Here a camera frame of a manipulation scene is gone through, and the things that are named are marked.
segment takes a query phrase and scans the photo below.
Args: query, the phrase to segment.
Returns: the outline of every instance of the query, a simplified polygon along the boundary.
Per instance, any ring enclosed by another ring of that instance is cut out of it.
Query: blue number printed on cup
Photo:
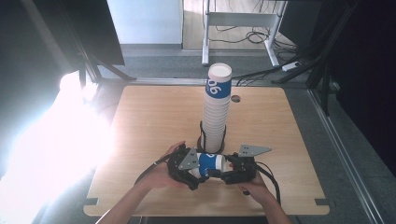
[[[206,93],[216,99],[222,99],[231,94],[231,80],[226,82],[217,82],[213,79],[206,81]]]
[[[199,173],[201,176],[209,176],[207,170],[216,170],[216,157],[218,155],[202,153],[199,157]]]

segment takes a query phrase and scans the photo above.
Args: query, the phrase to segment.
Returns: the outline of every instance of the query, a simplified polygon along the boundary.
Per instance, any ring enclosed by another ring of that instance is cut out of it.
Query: small metal stand
[[[199,152],[206,152],[206,150],[205,150],[206,149],[206,133],[205,133],[204,129],[202,128],[202,121],[200,122],[200,128],[201,128],[201,136],[197,140],[197,147],[198,147]],[[225,127],[223,137],[221,140],[221,146],[220,146],[219,150],[215,153],[210,153],[210,154],[221,154],[221,152],[224,150],[224,145],[225,145],[224,138],[225,138],[225,134],[227,133],[226,131],[227,131],[227,126]],[[204,146],[201,145],[202,138],[204,138]]]

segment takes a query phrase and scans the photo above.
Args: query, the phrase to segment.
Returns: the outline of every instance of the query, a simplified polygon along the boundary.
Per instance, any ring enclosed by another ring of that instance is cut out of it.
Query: white paper cup
[[[214,63],[209,67],[208,76],[217,82],[227,82],[231,80],[233,69],[225,63]]]
[[[208,177],[207,170],[219,170],[225,172],[227,170],[226,160],[223,155],[212,155],[206,153],[197,153],[199,168],[190,170],[190,173],[197,178]]]

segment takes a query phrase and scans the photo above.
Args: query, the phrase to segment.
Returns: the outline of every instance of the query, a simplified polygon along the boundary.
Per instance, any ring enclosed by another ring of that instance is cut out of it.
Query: gray carpet floor
[[[261,71],[270,67],[268,58],[255,56],[216,56],[211,63],[227,63],[233,68],[233,76]],[[201,57],[193,56],[129,56],[125,66],[117,66],[131,77],[205,78],[208,67],[201,66]],[[104,80],[96,101],[92,104],[108,120],[112,120],[123,87],[129,85],[105,68],[100,68]],[[266,77],[277,79],[285,74]],[[292,80],[304,83],[306,76]],[[370,223],[358,194],[344,170],[329,135],[304,88],[285,88],[290,107],[300,128],[308,153],[318,174],[331,211],[326,216],[293,216],[293,223]],[[349,119],[335,99],[329,97],[332,122],[339,132],[349,155],[358,168],[364,183],[371,192],[384,223],[396,223],[396,179],[376,155],[359,129]],[[94,223],[98,217],[88,217],[82,207],[86,202],[94,170],[57,201],[41,210],[35,223]],[[134,217],[132,223],[139,223]],[[263,217],[149,217],[147,223],[265,223]]]

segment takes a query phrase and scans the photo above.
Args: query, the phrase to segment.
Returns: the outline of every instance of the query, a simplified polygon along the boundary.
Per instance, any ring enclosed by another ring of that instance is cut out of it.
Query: black cable
[[[145,177],[152,169],[154,169],[156,166],[158,166],[159,164],[166,162],[171,156],[173,156],[174,154],[178,153],[180,150],[182,150],[182,148],[175,150],[174,152],[160,158],[159,160],[155,161],[154,163],[152,163],[145,171],[143,171],[143,173],[136,179],[136,181],[134,182],[135,184],[137,182],[139,182],[143,177]]]
[[[279,185],[277,184],[275,178],[273,175],[271,175],[270,173],[268,173],[266,170],[262,169],[262,167],[260,167],[259,164],[256,165],[256,168],[258,171],[260,171],[262,174],[266,175],[273,183],[274,187],[275,187],[275,192],[276,192],[276,200],[279,204],[280,203],[280,189],[279,189]]]
[[[274,13],[274,11],[275,11],[276,2],[277,2],[277,1],[275,1],[275,3],[274,3],[273,13]]]
[[[272,176],[274,176],[274,174],[272,173],[272,170],[270,169],[270,167],[269,167],[269,166],[267,166],[265,163],[263,163],[263,162],[260,162],[260,161],[256,161],[256,163],[258,163],[258,164],[261,164],[261,165],[263,165],[263,166],[267,167],[267,169],[268,169],[268,171],[271,173],[271,175],[272,175]]]

